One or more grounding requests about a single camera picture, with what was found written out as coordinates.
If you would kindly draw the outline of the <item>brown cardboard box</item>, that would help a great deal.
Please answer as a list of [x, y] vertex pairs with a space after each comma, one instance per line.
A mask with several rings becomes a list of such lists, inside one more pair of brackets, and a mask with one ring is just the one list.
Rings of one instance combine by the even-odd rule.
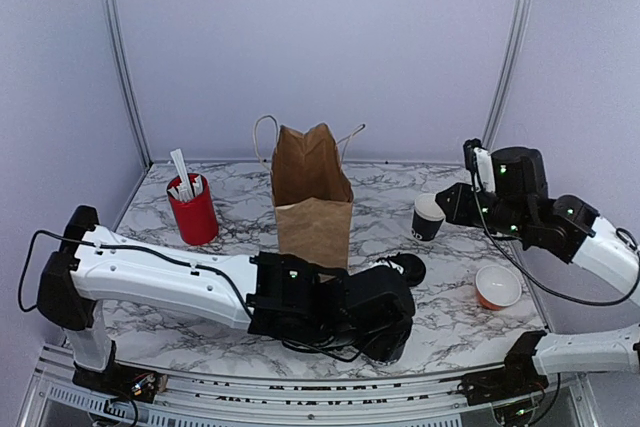
[[[258, 142], [259, 126], [267, 120], [275, 128], [270, 161]], [[272, 115], [259, 117], [253, 127], [256, 157], [270, 176], [278, 250], [326, 268], [322, 282], [347, 272], [354, 193], [343, 162], [351, 140], [364, 129], [361, 124], [337, 140], [325, 123], [300, 132]]]

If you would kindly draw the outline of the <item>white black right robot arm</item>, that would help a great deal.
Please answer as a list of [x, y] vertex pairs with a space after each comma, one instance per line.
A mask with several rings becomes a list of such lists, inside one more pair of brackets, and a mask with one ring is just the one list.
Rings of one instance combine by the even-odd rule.
[[[588, 300], [546, 286], [529, 272], [522, 274], [548, 295], [592, 308], [639, 302], [638, 242], [576, 196], [487, 193], [456, 183], [437, 193], [435, 201], [448, 223], [511, 236], [522, 249], [545, 251], [617, 294], [612, 300]], [[546, 388], [557, 374], [638, 371], [638, 323], [579, 334], [533, 330], [517, 338], [500, 367], [465, 375], [460, 389], [475, 405]]]

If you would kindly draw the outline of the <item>black paper coffee cup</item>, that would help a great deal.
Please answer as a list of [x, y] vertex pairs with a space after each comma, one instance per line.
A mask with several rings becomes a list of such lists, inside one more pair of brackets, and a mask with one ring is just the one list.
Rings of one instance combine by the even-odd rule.
[[436, 202], [435, 193], [422, 193], [414, 201], [411, 234], [418, 241], [432, 241], [442, 223], [445, 214]]

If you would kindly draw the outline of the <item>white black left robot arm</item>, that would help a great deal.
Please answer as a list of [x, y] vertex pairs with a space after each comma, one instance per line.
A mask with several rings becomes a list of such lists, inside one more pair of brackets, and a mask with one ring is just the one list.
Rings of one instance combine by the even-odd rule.
[[290, 254], [207, 256], [120, 236], [79, 206], [40, 277], [36, 307], [72, 347], [76, 385], [152, 402], [165, 378], [120, 364], [102, 305], [126, 301], [214, 321], [303, 353], [350, 348], [378, 362], [399, 359], [415, 303], [395, 269], [356, 274]]

